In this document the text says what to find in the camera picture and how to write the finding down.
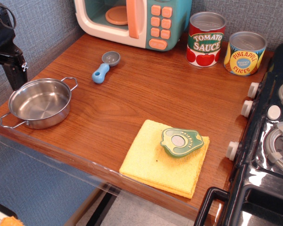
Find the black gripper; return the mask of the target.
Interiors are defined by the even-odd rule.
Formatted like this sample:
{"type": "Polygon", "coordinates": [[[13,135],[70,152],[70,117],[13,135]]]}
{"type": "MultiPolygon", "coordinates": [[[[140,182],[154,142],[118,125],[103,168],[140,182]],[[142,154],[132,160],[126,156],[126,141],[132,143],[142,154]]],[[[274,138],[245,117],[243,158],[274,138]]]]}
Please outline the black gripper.
{"type": "Polygon", "coordinates": [[[28,65],[25,62],[23,52],[16,46],[11,48],[0,49],[0,65],[14,91],[20,89],[28,82],[27,69],[28,65]]]}

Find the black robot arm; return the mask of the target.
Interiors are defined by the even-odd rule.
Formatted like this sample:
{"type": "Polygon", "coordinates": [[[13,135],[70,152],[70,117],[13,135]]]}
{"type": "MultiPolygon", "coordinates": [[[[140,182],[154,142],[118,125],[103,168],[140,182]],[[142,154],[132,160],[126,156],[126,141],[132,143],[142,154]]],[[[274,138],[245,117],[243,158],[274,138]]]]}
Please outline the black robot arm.
{"type": "Polygon", "coordinates": [[[22,50],[14,44],[16,25],[14,14],[0,3],[0,65],[14,91],[28,81],[27,62],[22,50]]]}

